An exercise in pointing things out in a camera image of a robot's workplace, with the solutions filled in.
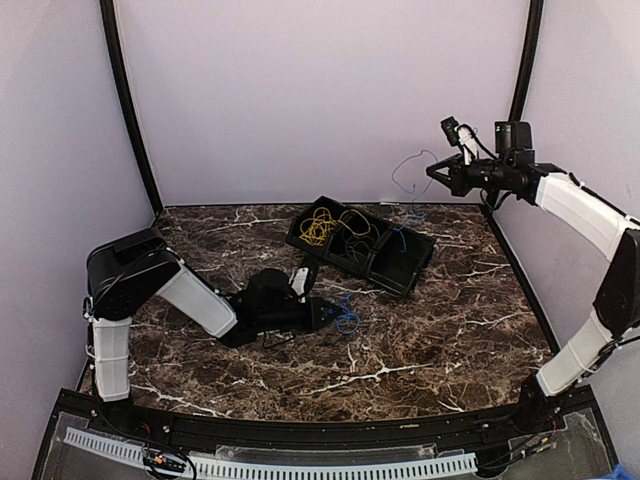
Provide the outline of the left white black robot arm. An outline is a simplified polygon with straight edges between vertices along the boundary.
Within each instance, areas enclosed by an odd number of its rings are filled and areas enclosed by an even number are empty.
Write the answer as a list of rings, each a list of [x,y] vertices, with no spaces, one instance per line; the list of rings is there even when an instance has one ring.
[[[83,316],[90,325],[87,354],[93,385],[106,402],[103,421],[120,436],[141,427],[130,396],[129,331],[135,314],[159,297],[231,348],[259,334],[313,333],[345,315],[343,306],[312,295],[318,265],[307,258],[293,273],[266,268],[247,286],[223,294],[192,269],[153,228],[95,248],[87,257]]]

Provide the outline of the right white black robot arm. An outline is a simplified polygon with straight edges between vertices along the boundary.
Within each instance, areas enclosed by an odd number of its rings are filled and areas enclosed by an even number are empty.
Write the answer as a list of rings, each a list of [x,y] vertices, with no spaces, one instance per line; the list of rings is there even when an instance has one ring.
[[[575,174],[537,160],[532,131],[523,121],[494,126],[489,150],[473,128],[448,117],[441,122],[457,154],[426,170],[455,197],[472,190],[513,195],[552,216],[593,247],[607,270],[587,319],[561,350],[523,383],[510,424],[534,432],[579,381],[596,373],[639,326],[639,221],[599,196]]]

